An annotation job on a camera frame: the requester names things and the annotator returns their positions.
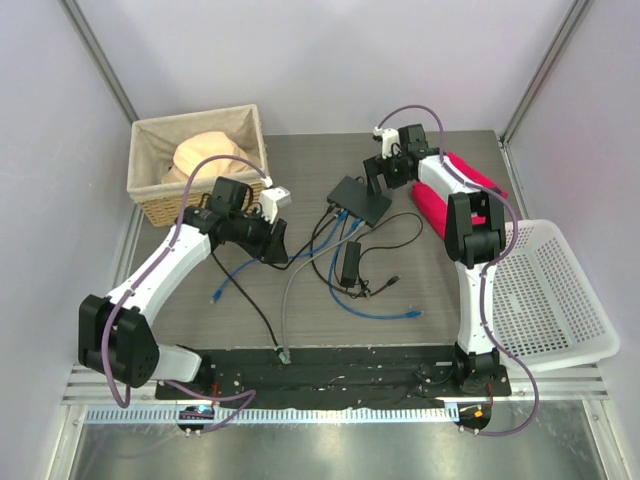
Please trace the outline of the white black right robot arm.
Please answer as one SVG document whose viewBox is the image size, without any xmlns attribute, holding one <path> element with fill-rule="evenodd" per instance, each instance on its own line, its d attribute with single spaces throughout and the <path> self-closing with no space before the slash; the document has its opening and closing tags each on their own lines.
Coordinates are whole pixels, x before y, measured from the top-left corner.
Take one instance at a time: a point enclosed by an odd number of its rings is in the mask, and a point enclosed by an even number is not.
<svg viewBox="0 0 640 480">
<path fill-rule="evenodd" d="M 418 204 L 438 230 L 454 262 L 460 291 L 461 320 L 454 344 L 451 380 L 457 391 L 472 395 L 499 375 L 500 352 L 493 335 L 493 263 L 506 248 L 502 192 L 453 153 L 428 145 L 419 124 L 373 129 L 381 153 L 364 161 L 368 195 L 410 181 L 427 193 Z"/>
</svg>

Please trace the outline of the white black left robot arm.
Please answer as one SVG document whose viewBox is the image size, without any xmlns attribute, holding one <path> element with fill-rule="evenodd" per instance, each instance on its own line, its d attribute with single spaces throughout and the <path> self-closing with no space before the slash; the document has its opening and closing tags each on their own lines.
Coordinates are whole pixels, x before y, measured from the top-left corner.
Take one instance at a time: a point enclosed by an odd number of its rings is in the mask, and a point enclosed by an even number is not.
<svg viewBox="0 0 640 480">
<path fill-rule="evenodd" d="M 150 380 L 178 381 L 190 398 L 205 397 L 213 385 L 202 355 L 159 344 L 152 325 L 186 276 L 220 245 L 233 243 L 267 264 L 288 260 L 287 224 L 280 208 L 290 204 L 283 187 L 263 190 L 258 206 L 244 209 L 250 188 L 219 178 L 204 205 L 188 205 L 156 251 L 106 296 L 87 296 L 79 307 L 78 361 L 131 388 Z"/>
</svg>

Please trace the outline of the black network switch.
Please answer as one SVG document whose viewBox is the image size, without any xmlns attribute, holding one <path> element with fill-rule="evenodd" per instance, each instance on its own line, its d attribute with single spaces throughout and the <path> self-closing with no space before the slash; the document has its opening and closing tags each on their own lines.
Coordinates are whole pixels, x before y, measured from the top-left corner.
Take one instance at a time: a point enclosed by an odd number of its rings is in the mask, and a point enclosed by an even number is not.
<svg viewBox="0 0 640 480">
<path fill-rule="evenodd" d="M 367 226 L 375 227 L 391 206 L 391 199 L 383 195 L 369 195 L 367 186 L 353 177 L 345 176 L 327 195 L 327 202 L 346 210 Z"/>
</svg>

